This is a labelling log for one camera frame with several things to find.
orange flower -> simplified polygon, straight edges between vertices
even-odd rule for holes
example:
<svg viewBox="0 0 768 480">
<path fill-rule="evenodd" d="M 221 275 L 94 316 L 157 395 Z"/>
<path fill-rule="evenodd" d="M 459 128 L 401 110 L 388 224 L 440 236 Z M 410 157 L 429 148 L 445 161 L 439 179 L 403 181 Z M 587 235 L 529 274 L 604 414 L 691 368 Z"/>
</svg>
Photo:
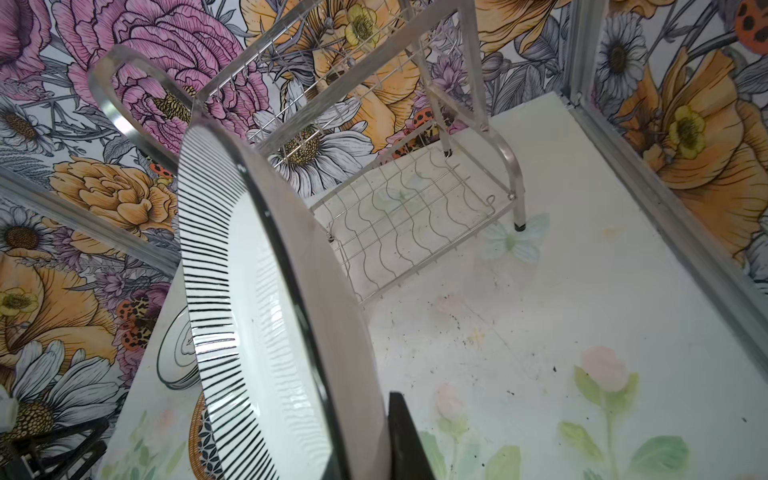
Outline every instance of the orange flower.
<svg viewBox="0 0 768 480">
<path fill-rule="evenodd" d="M 768 207 L 768 131 L 737 97 L 733 61 L 712 51 L 686 81 L 680 50 L 656 90 L 650 69 L 617 113 L 624 137 L 740 263 Z"/>
<path fill-rule="evenodd" d="M 110 313 L 99 306 L 93 290 L 76 291 L 85 280 L 64 268 L 26 266 L 18 257 L 46 257 L 45 252 L 13 249 L 0 253 L 0 385 L 10 386 L 24 345 L 37 340 L 45 348 L 53 340 L 65 347 L 65 367 L 78 349 L 86 358 L 114 361 L 111 345 L 115 326 Z"/>
<path fill-rule="evenodd" d="M 656 8 L 672 5 L 675 0 L 611 0 L 608 3 L 608 15 L 622 12 L 634 12 L 650 18 L 656 13 Z"/>
<path fill-rule="evenodd" d="M 299 0 L 289 0 L 285 7 L 286 12 L 298 2 Z M 266 0 L 241 0 L 240 10 L 251 32 L 260 34 L 261 25 L 266 31 L 275 22 L 275 11 Z M 310 13 L 296 45 L 288 51 L 306 50 L 333 43 L 331 48 L 313 50 L 315 74 L 321 78 L 330 71 L 332 66 L 338 74 L 343 74 L 349 69 L 348 65 L 342 63 L 346 53 L 362 44 L 362 47 L 353 55 L 357 61 L 366 52 L 383 42 L 384 38 L 376 32 L 390 24 L 399 12 L 400 7 L 396 0 L 325 2 Z M 298 24 L 291 26 L 276 43 L 282 44 L 287 41 L 291 35 L 296 34 L 297 28 Z M 325 90 L 328 84 L 336 79 L 335 74 L 331 75 L 333 78 L 328 78 L 327 81 L 321 80 L 318 83 L 318 91 Z M 386 79 L 379 85 L 376 75 Z M 360 110 L 350 121 L 350 124 L 359 121 L 368 122 L 363 133 L 370 137 L 374 151 L 384 148 L 387 145 L 386 138 L 405 127 L 406 120 L 411 117 L 415 98 L 414 90 L 419 82 L 419 69 L 403 51 L 377 71 L 376 75 L 364 81 L 362 87 L 356 90 L 357 94 L 361 95 L 368 88 L 374 87 L 371 93 L 362 98 Z"/>
<path fill-rule="evenodd" d="M 476 0 L 481 47 L 485 53 L 497 51 L 525 34 L 520 52 L 528 50 L 544 30 L 549 13 L 571 0 Z"/>
<path fill-rule="evenodd" d="M 142 231 L 163 228 L 178 212 L 176 194 L 165 179 L 153 182 L 137 168 L 103 164 L 93 158 L 72 157 L 54 165 L 51 187 L 58 195 L 146 240 Z M 115 253 L 109 246 L 82 233 L 72 234 L 71 245 L 83 253 Z"/>
</svg>

metal wire basket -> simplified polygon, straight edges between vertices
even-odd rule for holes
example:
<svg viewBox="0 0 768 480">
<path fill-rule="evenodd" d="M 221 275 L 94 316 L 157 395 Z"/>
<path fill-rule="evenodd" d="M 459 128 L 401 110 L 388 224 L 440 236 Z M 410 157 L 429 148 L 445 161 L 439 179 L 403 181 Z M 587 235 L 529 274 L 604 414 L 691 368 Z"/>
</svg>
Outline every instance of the metal wire basket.
<svg viewBox="0 0 768 480">
<path fill-rule="evenodd" d="M 512 149 L 488 124 L 485 88 L 477 36 L 477 18 L 472 0 L 439 0 L 433 3 L 381 0 L 386 10 L 381 25 L 368 14 L 368 7 L 348 13 L 355 17 L 343 35 L 334 37 L 329 26 L 325 35 L 314 38 L 313 55 L 328 59 L 312 81 L 294 81 L 291 101 L 280 112 L 249 132 L 255 148 L 272 165 L 290 177 L 291 166 L 306 161 L 319 139 L 338 131 L 373 95 L 386 91 L 388 79 L 405 70 L 419 71 L 421 88 L 429 102 L 419 125 L 394 145 L 380 152 L 375 161 L 356 171 L 344 172 L 341 184 L 326 190 L 311 207 L 326 228 L 328 240 L 343 266 L 349 284 L 362 302 L 386 287 L 399 283 L 427 263 L 458 246 L 483 227 L 513 210 L 515 228 L 525 228 L 525 199 L 522 173 Z M 171 171 L 177 158 L 132 118 L 120 102 L 111 79 L 124 64 L 132 64 L 157 79 L 182 105 L 205 112 L 220 101 L 227 90 L 245 82 L 249 71 L 277 71 L 296 78 L 292 60 L 295 45 L 309 22 L 323 18 L 324 0 L 302 0 L 285 12 L 278 6 L 276 21 L 234 61 L 192 98 L 155 68 L 146 58 L 128 48 L 115 46 L 89 74 L 94 98 L 115 126 L 140 149 Z M 458 16 L 462 40 L 449 47 L 450 55 L 461 56 L 468 70 L 464 92 L 467 105 L 456 101 L 432 81 L 426 59 L 445 45 L 448 36 L 438 25 Z M 446 120 L 459 120 L 470 132 L 449 134 Z M 434 137 L 439 142 L 427 145 Z M 459 138 L 479 136 L 487 148 L 471 152 Z"/>
</svg>

black object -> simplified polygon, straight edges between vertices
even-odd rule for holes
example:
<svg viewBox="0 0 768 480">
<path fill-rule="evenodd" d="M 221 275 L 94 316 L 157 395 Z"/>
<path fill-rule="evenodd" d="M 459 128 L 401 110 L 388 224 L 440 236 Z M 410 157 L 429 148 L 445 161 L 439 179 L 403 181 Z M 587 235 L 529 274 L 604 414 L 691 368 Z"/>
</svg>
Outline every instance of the black object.
<svg viewBox="0 0 768 480">
<path fill-rule="evenodd" d="M 8 442 L 5 447 L 11 459 L 5 465 L 4 473 L 12 480 L 59 480 L 78 460 L 91 453 L 88 460 L 69 476 L 70 480 L 79 480 L 107 451 L 107 444 L 99 438 L 108 428 L 109 421 L 104 417 Z M 48 443 L 88 430 L 91 430 L 91 434 L 76 449 L 51 458 L 40 458 L 40 449 Z"/>
<path fill-rule="evenodd" d="M 389 393 L 389 439 L 392 480 L 435 480 L 406 399 L 400 392 Z"/>
</svg>

wire dish rack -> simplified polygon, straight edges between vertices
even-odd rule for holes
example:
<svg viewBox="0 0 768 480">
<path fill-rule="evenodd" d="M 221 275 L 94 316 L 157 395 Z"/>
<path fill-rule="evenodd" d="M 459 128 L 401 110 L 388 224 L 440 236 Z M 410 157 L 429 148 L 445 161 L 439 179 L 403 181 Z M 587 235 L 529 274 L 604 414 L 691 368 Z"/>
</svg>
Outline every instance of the wire dish rack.
<svg viewBox="0 0 768 480">
<path fill-rule="evenodd" d="M 311 171 L 317 175 L 310 183 L 327 190 L 310 210 L 326 229 L 362 302 L 510 210 L 515 228 L 523 230 L 525 189 L 515 154 L 488 124 L 472 0 L 350 1 L 346 25 L 340 26 L 333 20 L 334 15 L 344 18 L 333 10 L 336 3 L 302 0 L 286 11 L 286 2 L 278 2 L 273 24 L 193 97 L 143 55 L 121 45 L 97 63 L 89 85 L 115 126 L 175 172 L 177 156 L 147 133 L 118 98 L 112 78 L 120 68 L 140 68 L 183 106 L 202 113 L 242 88 L 252 72 L 283 82 L 282 110 L 254 112 L 257 128 L 247 138 L 292 184 L 315 162 Z M 461 25 L 461 41 L 452 41 L 439 27 L 451 18 Z M 312 45 L 311 79 L 296 69 L 296 59 L 306 53 L 299 50 L 300 41 Z M 441 90 L 427 63 L 449 41 L 448 55 L 461 57 L 468 72 L 460 85 L 462 101 Z M 362 136 L 367 124 L 355 122 L 356 113 L 391 94 L 393 82 L 410 75 L 419 76 L 419 90 L 429 105 L 420 111 L 418 126 L 368 164 L 350 168 L 349 163 L 326 162 L 323 138 Z M 456 133 L 461 123 L 469 129 Z M 439 141 L 429 144 L 436 137 Z M 330 175 L 330 169 L 343 171 Z M 346 179 L 339 184 L 337 177 Z"/>
</svg>

pink peony illustration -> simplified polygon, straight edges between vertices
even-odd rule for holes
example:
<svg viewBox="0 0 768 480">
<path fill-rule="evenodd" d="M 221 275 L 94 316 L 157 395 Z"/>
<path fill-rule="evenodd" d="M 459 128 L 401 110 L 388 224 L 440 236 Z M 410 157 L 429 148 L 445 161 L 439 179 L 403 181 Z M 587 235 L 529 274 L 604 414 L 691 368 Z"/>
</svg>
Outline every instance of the pink peony illustration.
<svg viewBox="0 0 768 480">
<path fill-rule="evenodd" d="M 37 100 L 42 82 L 24 80 L 45 70 L 40 50 L 51 41 L 48 9 L 44 0 L 0 0 L 0 12 L 0 93 Z"/>
<path fill-rule="evenodd" d="M 582 352 L 581 368 L 606 392 L 618 392 L 629 380 L 627 364 L 606 346 L 592 346 Z"/>
<path fill-rule="evenodd" d="M 75 59 L 69 78 L 86 102 L 88 69 L 120 44 L 146 55 L 190 94 L 198 92 L 243 51 L 200 0 L 60 0 L 51 9 L 61 39 Z M 113 79 L 118 97 L 160 142 L 179 151 L 190 112 L 161 85 L 131 66 Z M 252 113 L 269 107 L 261 73 L 250 66 L 208 102 L 210 114 L 240 136 L 255 126 Z"/>
</svg>

